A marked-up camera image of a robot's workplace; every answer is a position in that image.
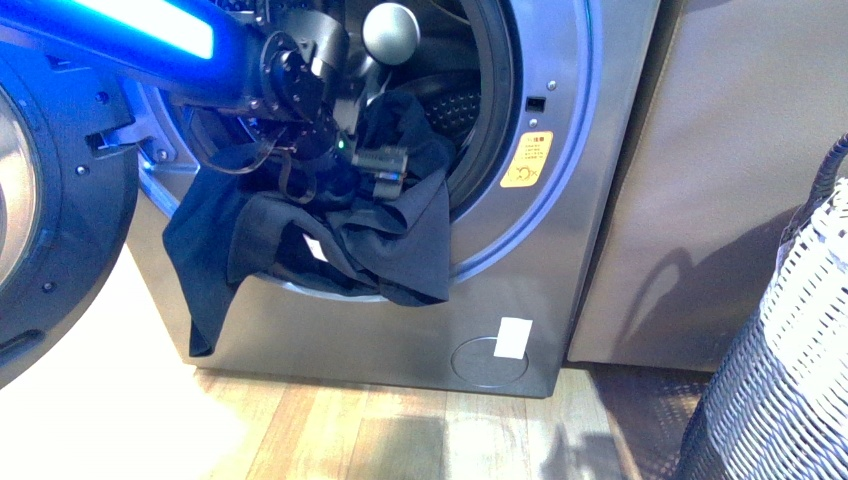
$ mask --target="wooden floor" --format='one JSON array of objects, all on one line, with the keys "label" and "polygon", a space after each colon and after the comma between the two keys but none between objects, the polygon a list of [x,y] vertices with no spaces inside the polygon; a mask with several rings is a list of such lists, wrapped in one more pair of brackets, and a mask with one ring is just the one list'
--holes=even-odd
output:
[{"label": "wooden floor", "polygon": [[642,478],[593,374],[564,369],[529,400],[195,370],[125,250],[71,333],[0,390],[0,477]]}]

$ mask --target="white label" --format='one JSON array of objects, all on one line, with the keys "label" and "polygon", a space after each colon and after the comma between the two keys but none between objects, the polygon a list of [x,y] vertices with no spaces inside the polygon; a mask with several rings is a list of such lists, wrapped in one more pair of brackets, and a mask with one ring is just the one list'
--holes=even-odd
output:
[{"label": "white label", "polygon": [[495,356],[502,358],[524,358],[527,341],[530,339],[530,328],[533,320],[520,318],[501,318],[501,329],[498,330],[498,343],[495,345]]},{"label": "white label", "polygon": [[303,239],[306,240],[306,246],[309,247],[309,251],[312,252],[312,256],[321,260],[322,262],[328,262],[327,257],[324,255],[324,249],[321,248],[321,242],[315,240],[307,234],[303,234]]}]

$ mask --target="warning sticker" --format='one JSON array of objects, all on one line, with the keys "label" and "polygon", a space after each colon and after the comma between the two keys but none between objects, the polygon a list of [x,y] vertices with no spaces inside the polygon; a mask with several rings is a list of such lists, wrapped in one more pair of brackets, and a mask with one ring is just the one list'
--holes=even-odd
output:
[{"label": "warning sticker", "polygon": [[522,135],[509,170],[501,180],[501,187],[516,188],[535,185],[548,160],[553,140],[553,132],[528,132]]}]

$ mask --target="white wicker basket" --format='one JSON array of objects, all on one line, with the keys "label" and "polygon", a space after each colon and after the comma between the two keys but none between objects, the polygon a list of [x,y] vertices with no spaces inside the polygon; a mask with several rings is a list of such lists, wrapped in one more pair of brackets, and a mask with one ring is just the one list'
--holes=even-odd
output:
[{"label": "white wicker basket", "polygon": [[707,389],[678,478],[848,478],[846,232],[840,180],[783,250]]}]

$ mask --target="washing machine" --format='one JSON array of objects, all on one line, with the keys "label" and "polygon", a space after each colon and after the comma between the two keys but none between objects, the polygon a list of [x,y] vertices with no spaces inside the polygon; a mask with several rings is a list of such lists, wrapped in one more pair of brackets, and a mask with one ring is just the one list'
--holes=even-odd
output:
[{"label": "washing machine", "polygon": [[[350,56],[361,55],[363,23],[379,3],[344,2]],[[250,141],[253,120],[189,113],[166,89],[65,60],[62,49],[2,45],[0,167],[15,169],[0,170],[2,381],[70,328],[126,236],[186,363],[551,395],[659,1],[399,3],[420,43],[380,91],[411,91],[457,146],[446,179],[448,301],[400,306],[256,274],[238,288],[214,351],[190,356],[191,315],[162,233],[199,165]],[[217,4],[255,22],[265,2]],[[10,31],[0,30],[7,41]],[[29,194],[16,192],[21,184]]]}]

